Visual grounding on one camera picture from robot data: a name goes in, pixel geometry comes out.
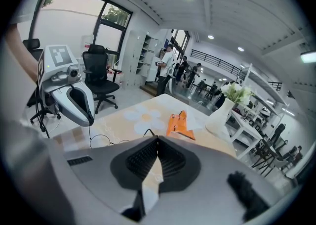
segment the black chair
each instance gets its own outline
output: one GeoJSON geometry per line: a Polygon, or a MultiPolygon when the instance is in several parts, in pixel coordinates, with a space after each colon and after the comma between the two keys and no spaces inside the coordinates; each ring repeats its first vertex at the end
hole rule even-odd
{"type": "MultiPolygon", "coordinates": [[[[43,49],[40,49],[40,40],[39,39],[23,40],[23,44],[27,48],[27,50],[31,53],[31,55],[34,57],[34,59],[36,61],[39,61],[40,56],[43,53],[43,49]]],[[[31,124],[34,124],[33,120],[36,119],[37,117],[41,117],[43,121],[44,116],[47,113],[52,114],[48,109],[44,108],[43,101],[40,98],[36,99],[35,92],[33,92],[32,96],[30,97],[29,102],[27,103],[27,106],[31,107],[32,105],[35,105],[36,101],[40,103],[41,110],[30,119],[31,124]]],[[[45,132],[45,129],[41,124],[40,124],[40,128],[42,132],[45,132]]]]}
{"type": "Polygon", "coordinates": [[[98,114],[99,106],[102,101],[107,101],[118,108],[118,105],[108,98],[112,97],[115,99],[114,95],[107,95],[115,92],[119,89],[119,85],[115,83],[115,78],[117,72],[121,73],[121,70],[113,69],[114,76],[113,81],[107,80],[107,62],[108,55],[106,50],[101,45],[90,45],[89,50],[82,54],[83,62],[85,66],[85,84],[89,87],[93,94],[97,97],[94,101],[99,101],[97,108],[95,109],[95,114],[98,114]]]}

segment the ceiling light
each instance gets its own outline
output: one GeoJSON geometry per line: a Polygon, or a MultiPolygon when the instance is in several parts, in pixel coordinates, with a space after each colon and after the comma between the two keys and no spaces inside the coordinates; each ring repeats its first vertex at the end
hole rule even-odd
{"type": "Polygon", "coordinates": [[[269,104],[272,104],[272,105],[274,104],[274,103],[273,103],[272,101],[270,101],[270,100],[267,100],[267,102],[268,102],[269,104]]]}
{"type": "Polygon", "coordinates": [[[301,53],[301,59],[304,63],[316,62],[316,50],[301,53]]]}
{"type": "Polygon", "coordinates": [[[292,113],[292,112],[290,112],[290,111],[288,111],[288,110],[286,110],[286,109],[284,109],[284,108],[282,108],[282,110],[285,111],[285,112],[287,112],[288,114],[291,114],[292,116],[295,116],[294,113],[292,113]]]}

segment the tiled floor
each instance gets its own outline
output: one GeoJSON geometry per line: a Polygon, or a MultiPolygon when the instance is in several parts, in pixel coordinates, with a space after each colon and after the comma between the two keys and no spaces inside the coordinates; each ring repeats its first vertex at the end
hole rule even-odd
{"type": "MultiPolygon", "coordinates": [[[[205,100],[204,95],[198,95],[195,92],[190,92],[189,89],[183,89],[182,87],[177,87],[176,92],[182,96],[185,96],[190,99],[189,105],[193,108],[196,108],[197,110],[205,113],[206,115],[210,115],[213,111],[215,111],[215,102],[216,98],[214,98],[212,101],[205,100]]],[[[140,89],[119,89],[115,93],[115,102],[118,105],[117,110],[122,110],[124,108],[127,108],[129,106],[135,105],[137,103],[143,102],[147,99],[150,99],[152,96],[147,94],[146,92],[140,90],[140,89]]],[[[99,113],[95,115],[95,118],[101,118],[106,115],[109,115],[111,113],[114,113],[117,111],[114,109],[114,106],[103,102],[99,108],[99,113]]],[[[31,108],[26,109],[26,115],[27,118],[31,118],[35,114],[35,107],[32,106],[31,108]]],[[[44,119],[44,123],[47,127],[47,130],[51,137],[54,137],[58,134],[61,134],[65,131],[68,131],[70,129],[73,129],[77,127],[77,124],[66,118],[65,116],[62,116],[61,120],[58,120],[56,116],[53,115],[47,115],[44,119]]],[[[34,120],[33,127],[38,128],[38,121],[34,120]]],[[[228,126],[229,131],[235,131],[234,125],[228,126]]],[[[242,145],[241,143],[238,143],[237,141],[233,142],[236,154],[239,155],[242,153],[246,147],[242,145]]],[[[254,158],[252,155],[247,154],[242,158],[242,162],[251,167],[251,165],[254,163],[256,158],[254,158]]],[[[279,191],[282,195],[285,195],[288,193],[291,189],[291,183],[288,179],[286,179],[283,174],[277,170],[273,169],[272,172],[266,177],[268,181],[270,181],[279,191]]]]}

